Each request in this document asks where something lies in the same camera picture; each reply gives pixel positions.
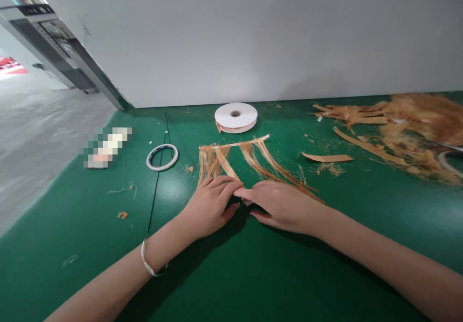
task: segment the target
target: floor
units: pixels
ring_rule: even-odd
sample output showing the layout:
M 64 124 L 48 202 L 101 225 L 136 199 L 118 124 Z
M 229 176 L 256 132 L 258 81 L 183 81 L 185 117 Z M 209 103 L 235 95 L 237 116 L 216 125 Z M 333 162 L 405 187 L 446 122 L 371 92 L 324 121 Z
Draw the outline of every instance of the floor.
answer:
M 0 79 L 0 236 L 116 111 L 103 94 L 48 90 L 30 73 Z

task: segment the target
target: white tape roll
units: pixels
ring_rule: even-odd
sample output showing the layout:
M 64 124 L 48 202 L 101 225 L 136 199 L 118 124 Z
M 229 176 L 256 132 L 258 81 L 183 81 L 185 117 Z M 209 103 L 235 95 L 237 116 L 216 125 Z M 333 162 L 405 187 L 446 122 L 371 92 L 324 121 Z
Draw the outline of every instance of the white tape roll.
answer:
M 222 131 L 240 134 L 257 122 L 257 110 L 249 104 L 234 102 L 219 107 L 214 115 Z
M 160 166 L 160 167 L 153 166 L 153 158 L 154 158 L 154 156 L 157 153 L 159 153 L 160 151 L 162 151 L 164 149 L 167 149 L 167 148 L 170 148 L 170 149 L 174 150 L 174 157 L 172 158 L 172 160 L 170 162 L 168 162 L 166 165 L 163 165 L 163 166 Z M 177 159 L 178 159 L 178 150 L 177 150 L 177 148 L 174 145 L 171 145 L 170 143 L 165 143 L 165 144 L 162 144 L 160 146 L 157 146 L 155 149 L 153 149 L 150 152 L 150 154 L 148 154 L 148 156 L 146 157 L 146 165 L 151 170 L 163 171 L 163 170 L 166 170 L 166 169 L 170 168 L 177 161 Z

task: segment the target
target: black wire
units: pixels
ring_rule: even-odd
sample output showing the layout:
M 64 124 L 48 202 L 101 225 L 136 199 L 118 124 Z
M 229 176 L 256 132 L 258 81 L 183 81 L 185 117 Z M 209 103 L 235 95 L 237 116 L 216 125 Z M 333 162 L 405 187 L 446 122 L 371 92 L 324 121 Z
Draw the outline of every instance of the black wire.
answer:
M 66 87 L 69 87 L 69 85 L 67 85 L 66 83 L 60 81 L 59 79 L 57 79 L 56 77 L 53 77 L 51 74 L 49 74 L 47 71 L 45 71 L 44 69 L 42 69 L 43 72 L 45 72 L 47 75 L 49 75 L 51 78 L 55 78 L 58 82 L 64 84 Z

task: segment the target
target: green mat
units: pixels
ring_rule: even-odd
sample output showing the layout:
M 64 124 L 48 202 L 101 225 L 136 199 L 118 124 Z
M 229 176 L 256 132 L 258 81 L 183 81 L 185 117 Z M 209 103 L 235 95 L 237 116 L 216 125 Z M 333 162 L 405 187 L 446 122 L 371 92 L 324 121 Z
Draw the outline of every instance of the green mat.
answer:
M 448 96 L 463 103 L 462 92 Z M 295 173 L 301 165 L 307 183 L 328 205 L 463 273 L 462 189 L 421 181 L 383 164 L 339 138 L 332 128 L 341 123 L 317 122 L 312 115 L 315 102 L 369 105 L 386 98 L 254 103 L 258 123 L 235 135 L 217 132 L 218 105 L 115 113 L 107 127 L 135 129 L 117 163 L 88 170 L 83 168 L 84 157 L 77 156 L 0 239 L 0 320 L 42 321 L 140 244 L 149 226 L 154 232 L 176 216 L 196 186 L 197 169 L 187 174 L 185 166 L 197 165 L 199 146 L 268 133 L 266 145 L 273 156 Z M 368 125 L 354 128 L 357 135 L 377 130 Z M 146 167 L 146 156 L 164 138 L 177 146 L 179 160 L 158 173 Z M 354 161 L 338 163 L 346 171 L 338 177 L 328 172 L 318 176 L 318 163 L 298 155 L 301 151 L 348 154 Z M 162 163 L 170 159 L 164 151 Z M 231 149 L 230 163 L 245 186 L 259 180 L 239 148 Z M 128 188 L 130 182 L 136 185 L 135 198 L 135 189 L 108 193 Z M 125 220 L 117 218 L 120 211 L 128 213 Z M 391 287 L 321 241 L 262 226 L 247 213 L 240 208 L 224 229 L 173 260 L 167 274 L 151 280 L 119 319 L 426 320 Z

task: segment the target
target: cardboard strip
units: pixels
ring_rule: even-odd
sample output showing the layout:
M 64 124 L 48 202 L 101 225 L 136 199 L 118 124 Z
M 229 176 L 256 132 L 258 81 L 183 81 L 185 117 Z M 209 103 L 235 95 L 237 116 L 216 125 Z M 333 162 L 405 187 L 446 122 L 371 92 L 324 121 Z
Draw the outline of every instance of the cardboard strip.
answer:
M 362 117 L 356 119 L 355 122 L 363 124 L 388 124 L 391 121 L 388 117 Z
M 359 112 L 358 114 L 361 117 L 376 117 L 376 116 L 379 116 L 379 115 L 383 115 L 384 111 Z
M 254 142 L 264 141 L 268 139 L 269 137 L 270 137 L 270 134 L 267 134 L 265 136 L 262 136 L 261 138 L 253 139 L 251 141 L 246 141 L 246 142 L 254 143 Z M 231 144 L 222 145 L 222 146 L 212 146 L 212 148 L 216 150 L 219 147 L 234 147 L 234 146 L 239 146 L 241 143 L 244 143 L 244 142 L 231 143 Z M 205 147 L 210 147 L 210 146 L 200 146 L 199 149 L 204 149 Z
M 331 112 L 331 109 L 327 108 L 327 107 L 323 107 L 323 106 L 320 106 L 319 104 L 315 104 L 314 105 L 315 108 L 318 108 L 319 110 L 322 110 L 324 112 Z
M 227 174 L 227 176 L 233 177 L 235 180 L 240 181 L 238 178 L 238 175 L 233 171 L 233 168 L 231 167 L 230 163 L 228 162 L 227 158 L 223 155 L 221 150 L 215 150 L 217 158 L 222 165 L 223 170 Z
M 347 154 L 339 154 L 339 155 L 311 155 L 302 152 L 304 157 L 309 158 L 311 160 L 319 161 L 322 163 L 336 163 L 340 161 L 349 161 L 354 160 L 354 158 L 349 157 Z
M 346 135 L 340 132 L 340 130 L 337 127 L 334 127 L 333 130 L 336 134 L 341 136 L 343 139 L 349 141 L 350 143 L 353 143 L 356 146 L 363 148 L 366 151 L 369 151 L 370 153 L 376 154 L 377 156 L 383 158 L 384 160 L 389 160 L 389 161 L 392 161 L 393 163 L 403 165 L 403 166 L 409 166 L 403 158 L 399 158 L 395 155 L 387 154 L 383 152 L 382 150 L 378 149 L 377 147 L 373 146 L 371 143 L 356 140 L 353 137 L 350 137 L 349 135 Z

